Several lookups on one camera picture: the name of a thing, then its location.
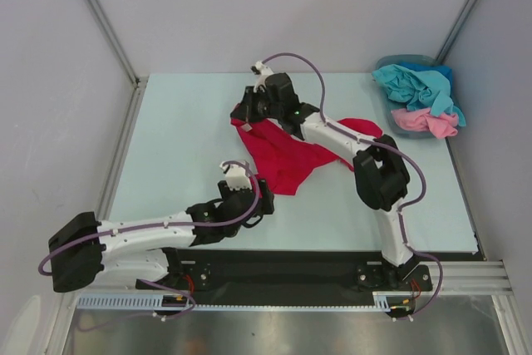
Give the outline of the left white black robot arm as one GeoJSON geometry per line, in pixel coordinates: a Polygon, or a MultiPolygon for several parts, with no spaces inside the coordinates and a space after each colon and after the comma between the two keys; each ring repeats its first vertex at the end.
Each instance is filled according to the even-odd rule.
{"type": "Polygon", "coordinates": [[[274,194],[264,179],[239,189],[221,180],[218,188],[219,198],[163,219],[111,222],[97,220],[92,211],[76,215],[48,241],[54,292],[91,284],[144,288],[147,281],[178,286],[184,277],[178,249],[233,238],[274,212],[274,194]]]}

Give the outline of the red t shirt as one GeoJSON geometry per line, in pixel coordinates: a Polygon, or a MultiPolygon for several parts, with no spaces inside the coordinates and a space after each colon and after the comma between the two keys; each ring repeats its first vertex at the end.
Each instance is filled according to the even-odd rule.
{"type": "Polygon", "coordinates": [[[240,140],[251,155],[261,179],[276,195],[295,195],[314,169],[340,160],[354,170],[352,160],[382,136],[366,120],[322,120],[313,113],[301,125],[302,138],[291,136],[272,121],[243,123],[232,120],[240,140]]]}

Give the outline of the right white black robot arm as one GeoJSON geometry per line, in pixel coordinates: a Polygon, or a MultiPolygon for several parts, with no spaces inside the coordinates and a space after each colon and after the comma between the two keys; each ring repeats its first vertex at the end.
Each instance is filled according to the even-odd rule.
{"type": "Polygon", "coordinates": [[[388,135],[357,133],[328,118],[316,106],[301,102],[286,73],[252,68],[257,81],[244,89],[242,101],[230,116],[253,127],[275,120],[289,136],[331,151],[354,168],[361,201],[374,210],[382,242],[385,283],[403,289],[412,280],[419,256],[406,235],[402,209],[410,176],[404,156],[388,135]]]}

